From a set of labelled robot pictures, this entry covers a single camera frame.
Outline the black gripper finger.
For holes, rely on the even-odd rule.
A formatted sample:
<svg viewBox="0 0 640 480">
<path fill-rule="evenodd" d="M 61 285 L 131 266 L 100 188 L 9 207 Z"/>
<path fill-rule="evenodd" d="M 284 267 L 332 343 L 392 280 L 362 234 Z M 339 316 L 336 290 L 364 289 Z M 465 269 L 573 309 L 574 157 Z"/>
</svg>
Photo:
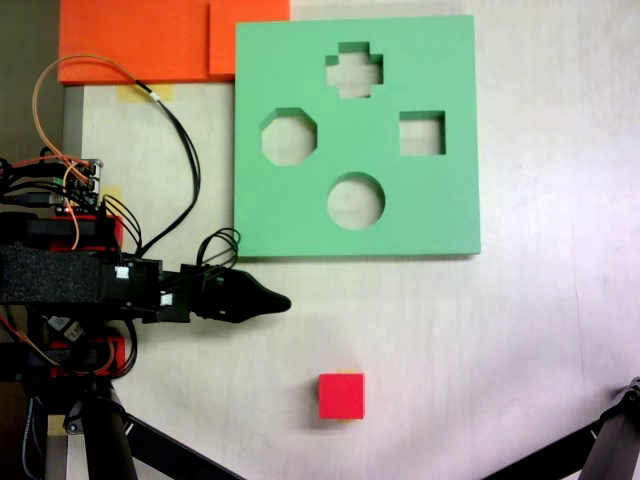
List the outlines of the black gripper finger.
<svg viewBox="0 0 640 480">
<path fill-rule="evenodd" d="M 228 269 L 215 280 L 214 319 L 243 323 L 254 317 L 288 311 L 291 300 L 263 286 L 251 274 Z"/>
</svg>

